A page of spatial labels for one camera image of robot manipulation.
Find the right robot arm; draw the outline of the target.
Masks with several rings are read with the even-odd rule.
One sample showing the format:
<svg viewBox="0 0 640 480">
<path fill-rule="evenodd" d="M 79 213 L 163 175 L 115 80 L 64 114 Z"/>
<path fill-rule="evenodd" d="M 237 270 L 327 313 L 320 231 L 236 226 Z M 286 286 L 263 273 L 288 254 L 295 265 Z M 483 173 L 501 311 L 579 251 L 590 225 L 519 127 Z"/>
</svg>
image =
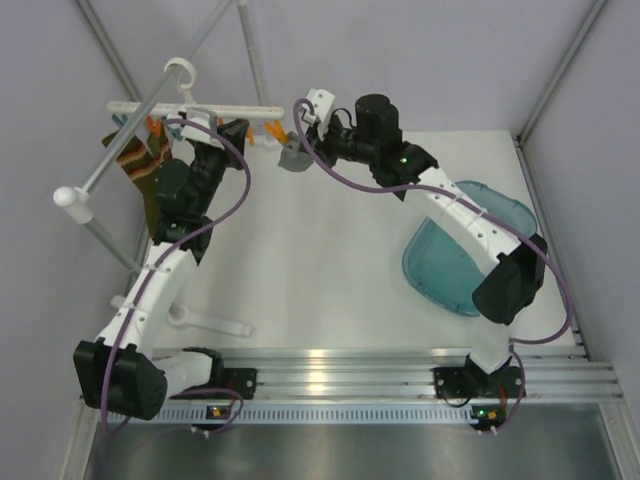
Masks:
<svg viewBox="0 0 640 480">
<path fill-rule="evenodd" d="M 360 97 L 350 126 L 335 117 L 334 101 L 329 92 L 312 90 L 294 105 L 296 131 L 312 160 L 352 189 L 395 194 L 424 213 L 483 276 L 471 294 L 482 318 L 479 334 L 441 398 L 466 404 L 499 396 L 512 384 L 510 327 L 543 285 L 546 241 L 522 234 L 459 189 L 433 155 L 405 139 L 399 110 L 387 96 Z"/>
</svg>

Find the white plastic clip hanger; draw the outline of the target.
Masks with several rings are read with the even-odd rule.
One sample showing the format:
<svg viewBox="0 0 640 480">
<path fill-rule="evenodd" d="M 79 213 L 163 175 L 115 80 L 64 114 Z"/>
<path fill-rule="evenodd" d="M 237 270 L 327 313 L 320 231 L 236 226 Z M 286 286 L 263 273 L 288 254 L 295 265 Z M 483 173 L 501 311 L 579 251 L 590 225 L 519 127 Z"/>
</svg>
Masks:
<svg viewBox="0 0 640 480">
<path fill-rule="evenodd" d="M 229 119 L 246 120 L 283 120 L 285 111 L 278 106 L 252 106 L 252 105 L 217 105 L 198 103 L 192 92 L 192 88 L 197 80 L 197 71 L 193 64 L 185 58 L 173 57 L 164 67 L 165 73 L 175 73 L 177 75 L 176 88 L 182 97 L 177 103 L 151 102 L 149 112 L 145 116 L 167 117 L 177 115 L 179 112 L 191 110 L 210 112 L 217 117 Z"/>
</svg>

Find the grey sock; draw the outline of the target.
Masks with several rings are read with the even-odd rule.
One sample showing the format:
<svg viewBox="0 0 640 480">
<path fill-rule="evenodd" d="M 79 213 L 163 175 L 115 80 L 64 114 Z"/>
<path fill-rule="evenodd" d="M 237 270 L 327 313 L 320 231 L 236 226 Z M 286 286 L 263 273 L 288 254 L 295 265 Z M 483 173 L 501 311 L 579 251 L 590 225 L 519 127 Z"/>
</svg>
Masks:
<svg viewBox="0 0 640 480">
<path fill-rule="evenodd" d="M 289 141 L 282 145 L 278 166 L 291 173 L 302 173 L 314 164 L 313 158 L 307 153 L 299 141 Z"/>
</svg>

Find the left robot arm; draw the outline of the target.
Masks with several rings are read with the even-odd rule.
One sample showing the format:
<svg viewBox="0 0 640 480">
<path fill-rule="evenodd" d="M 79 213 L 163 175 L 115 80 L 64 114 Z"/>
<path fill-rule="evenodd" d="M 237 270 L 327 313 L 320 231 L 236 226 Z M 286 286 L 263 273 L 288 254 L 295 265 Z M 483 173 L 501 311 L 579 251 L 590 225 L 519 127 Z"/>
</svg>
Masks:
<svg viewBox="0 0 640 480">
<path fill-rule="evenodd" d="M 225 213 L 216 219 L 207 215 L 225 173 L 249 171 L 244 150 L 250 124 L 236 119 L 212 127 L 182 117 L 175 122 L 194 158 L 185 162 L 170 149 L 161 150 L 150 172 L 157 213 L 145 264 L 114 318 L 95 340 L 80 342 L 73 354 L 85 403 L 102 417 L 151 420 L 171 397 L 225 392 L 227 374 L 218 351 L 186 347 L 160 360 L 153 351 L 179 293 L 204 258 L 214 227 L 248 197 L 251 185 L 246 183 Z"/>
</svg>

